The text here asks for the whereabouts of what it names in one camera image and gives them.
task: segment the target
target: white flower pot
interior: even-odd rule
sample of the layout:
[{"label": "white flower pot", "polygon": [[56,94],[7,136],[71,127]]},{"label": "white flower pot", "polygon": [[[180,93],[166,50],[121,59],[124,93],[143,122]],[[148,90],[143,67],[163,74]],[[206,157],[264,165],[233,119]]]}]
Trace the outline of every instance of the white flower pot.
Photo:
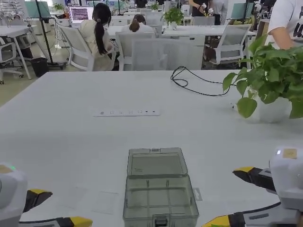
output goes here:
[{"label": "white flower pot", "polygon": [[169,28],[170,28],[171,30],[176,30],[176,29],[177,29],[177,23],[176,23],[176,22],[171,22],[171,23],[169,24]]},{"label": "white flower pot", "polygon": [[264,104],[259,97],[256,98],[258,106],[255,110],[260,122],[276,123],[287,118],[291,103],[286,98],[279,97],[270,104]]}]

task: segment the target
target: computer monitor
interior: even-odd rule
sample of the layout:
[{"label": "computer monitor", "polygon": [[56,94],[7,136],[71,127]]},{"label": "computer monitor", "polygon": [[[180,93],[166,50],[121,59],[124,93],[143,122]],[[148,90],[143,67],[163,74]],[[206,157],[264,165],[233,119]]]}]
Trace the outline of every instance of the computer monitor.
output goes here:
[{"label": "computer monitor", "polygon": [[69,7],[71,23],[79,24],[83,20],[92,20],[93,11],[93,7]]},{"label": "computer monitor", "polygon": [[[244,16],[244,12],[246,10],[245,6],[246,6],[246,3],[235,3],[232,8],[231,18],[232,19],[242,19]],[[246,10],[245,17],[251,16],[251,11],[252,11],[253,6],[254,6],[253,2],[250,2],[247,4],[247,10]]]}]

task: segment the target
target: black pole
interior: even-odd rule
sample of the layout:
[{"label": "black pole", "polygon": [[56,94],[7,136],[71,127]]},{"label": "black pole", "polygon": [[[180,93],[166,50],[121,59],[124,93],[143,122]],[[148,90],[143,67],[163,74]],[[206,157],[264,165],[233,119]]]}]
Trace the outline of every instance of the black pole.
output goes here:
[{"label": "black pole", "polygon": [[245,10],[244,10],[244,13],[243,13],[242,24],[244,24],[244,22],[246,20],[246,14],[247,14],[247,10],[248,10],[249,1],[250,0],[246,0],[246,2],[245,2]]},{"label": "black pole", "polygon": [[119,10],[119,15],[121,15],[120,14],[120,1],[118,0],[118,10]]},{"label": "black pole", "polygon": [[41,11],[40,11],[40,8],[39,8],[38,0],[35,0],[35,2],[36,2],[38,13],[39,13],[39,20],[40,20],[40,23],[41,23],[41,27],[42,27],[43,36],[44,36],[44,40],[45,40],[45,43],[46,43],[49,59],[51,60],[51,64],[53,64],[52,53],[51,53],[51,49],[49,48],[48,40],[47,40],[47,37],[46,37],[46,32],[45,32],[45,28],[44,28],[43,19],[42,19]]}]

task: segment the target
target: monitor screen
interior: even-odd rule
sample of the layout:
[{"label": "monitor screen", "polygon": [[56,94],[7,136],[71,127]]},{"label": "monitor screen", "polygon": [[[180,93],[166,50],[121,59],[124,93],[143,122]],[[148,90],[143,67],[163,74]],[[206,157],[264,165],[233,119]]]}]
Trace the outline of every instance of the monitor screen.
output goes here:
[{"label": "monitor screen", "polygon": [[78,24],[83,20],[92,20],[93,10],[93,7],[69,7],[71,22]]}]

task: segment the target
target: black hair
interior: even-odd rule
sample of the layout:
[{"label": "black hair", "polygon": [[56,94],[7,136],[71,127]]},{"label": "black hair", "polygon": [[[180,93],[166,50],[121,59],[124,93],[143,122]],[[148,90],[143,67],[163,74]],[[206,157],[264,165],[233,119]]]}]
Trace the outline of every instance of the black hair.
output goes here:
[{"label": "black hair", "polygon": [[133,21],[131,23],[131,25],[129,26],[129,30],[131,30],[132,32],[136,32],[139,30],[140,25],[139,23],[144,23],[146,24],[146,20],[144,18],[143,15],[141,14],[136,14],[133,18]]},{"label": "black hair", "polygon": [[110,23],[112,19],[112,14],[109,7],[104,3],[98,3],[94,7],[93,11],[93,20],[96,21],[95,26],[95,38],[97,47],[100,54],[107,53],[107,50],[104,47],[103,36],[104,36],[104,25]]}]

